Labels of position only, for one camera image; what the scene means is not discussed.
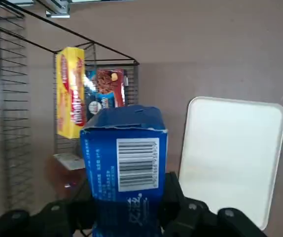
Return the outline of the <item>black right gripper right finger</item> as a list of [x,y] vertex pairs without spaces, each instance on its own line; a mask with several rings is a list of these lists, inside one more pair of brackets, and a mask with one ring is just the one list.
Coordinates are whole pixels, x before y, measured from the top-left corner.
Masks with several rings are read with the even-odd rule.
[[212,213],[203,201],[184,196],[177,175],[165,174],[159,207],[164,237],[266,237],[243,212],[227,207]]

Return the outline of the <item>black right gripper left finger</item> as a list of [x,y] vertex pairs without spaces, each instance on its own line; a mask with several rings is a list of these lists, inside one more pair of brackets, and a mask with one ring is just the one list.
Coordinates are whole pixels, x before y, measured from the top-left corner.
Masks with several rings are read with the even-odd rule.
[[70,198],[50,202],[36,214],[14,209],[1,215],[0,237],[71,237],[94,223],[95,203],[83,179]]

